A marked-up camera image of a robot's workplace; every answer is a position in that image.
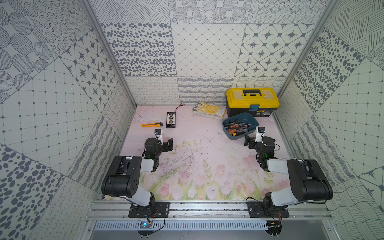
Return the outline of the teal plastic storage box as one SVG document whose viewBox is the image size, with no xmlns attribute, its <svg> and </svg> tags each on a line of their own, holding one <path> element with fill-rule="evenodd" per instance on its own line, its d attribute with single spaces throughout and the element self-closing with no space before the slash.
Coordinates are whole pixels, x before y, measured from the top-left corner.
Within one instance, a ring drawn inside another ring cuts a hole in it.
<svg viewBox="0 0 384 240">
<path fill-rule="evenodd" d="M 259 122 L 251 114 L 241 113 L 223 120 L 222 125 L 226 136 L 230 140 L 237 140 L 244 137 L 245 135 L 253 133 L 256 130 L 256 127 L 259 126 Z M 228 133 L 228 130 L 233 128 L 233 126 L 247 127 L 247 131 L 244 133 L 235 133 L 231 135 Z"/>
</svg>

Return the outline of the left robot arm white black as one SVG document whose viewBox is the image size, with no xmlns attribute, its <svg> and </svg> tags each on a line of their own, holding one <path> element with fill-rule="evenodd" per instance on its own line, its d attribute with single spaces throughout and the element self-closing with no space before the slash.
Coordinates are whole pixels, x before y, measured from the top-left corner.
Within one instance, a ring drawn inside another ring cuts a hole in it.
<svg viewBox="0 0 384 240">
<path fill-rule="evenodd" d="M 102 194 L 123 198 L 140 209 L 153 211 L 154 195 L 140 186 L 140 176 L 157 170 L 160 155 L 172 151 L 173 142 L 172 138 L 165 143 L 157 138 L 148 138 L 141 156 L 114 157 L 102 182 Z"/>
</svg>

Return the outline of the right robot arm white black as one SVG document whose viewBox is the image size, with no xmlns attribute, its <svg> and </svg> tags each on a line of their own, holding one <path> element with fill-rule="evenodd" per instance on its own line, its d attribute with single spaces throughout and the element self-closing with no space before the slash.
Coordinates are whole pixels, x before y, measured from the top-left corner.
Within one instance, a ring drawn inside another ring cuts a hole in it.
<svg viewBox="0 0 384 240">
<path fill-rule="evenodd" d="M 289 187 L 264 196 L 264 208 L 326 202 L 333 198 L 332 187 L 316 160 L 278 159 L 275 157 L 276 140 L 270 137 L 262 137 L 257 142 L 256 138 L 245 136 L 245 146 L 256 150 L 256 160 L 262 170 L 289 177 Z"/>
</svg>

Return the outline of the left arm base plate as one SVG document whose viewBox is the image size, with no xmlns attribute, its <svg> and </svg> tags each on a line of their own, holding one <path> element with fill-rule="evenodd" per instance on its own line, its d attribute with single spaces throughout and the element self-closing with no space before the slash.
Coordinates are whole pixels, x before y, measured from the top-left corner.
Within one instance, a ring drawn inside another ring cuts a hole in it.
<svg viewBox="0 0 384 240">
<path fill-rule="evenodd" d="M 131 205 L 129 218 L 168 218 L 170 202 L 150 203 L 147 207 Z"/>
</svg>

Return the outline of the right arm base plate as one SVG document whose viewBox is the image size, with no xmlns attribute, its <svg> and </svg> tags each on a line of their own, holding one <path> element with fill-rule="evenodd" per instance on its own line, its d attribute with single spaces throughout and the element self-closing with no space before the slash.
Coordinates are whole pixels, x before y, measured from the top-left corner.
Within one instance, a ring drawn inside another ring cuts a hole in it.
<svg viewBox="0 0 384 240">
<path fill-rule="evenodd" d="M 250 218 L 289 218 L 287 207 L 266 206 L 261 202 L 246 202 Z"/>
</svg>

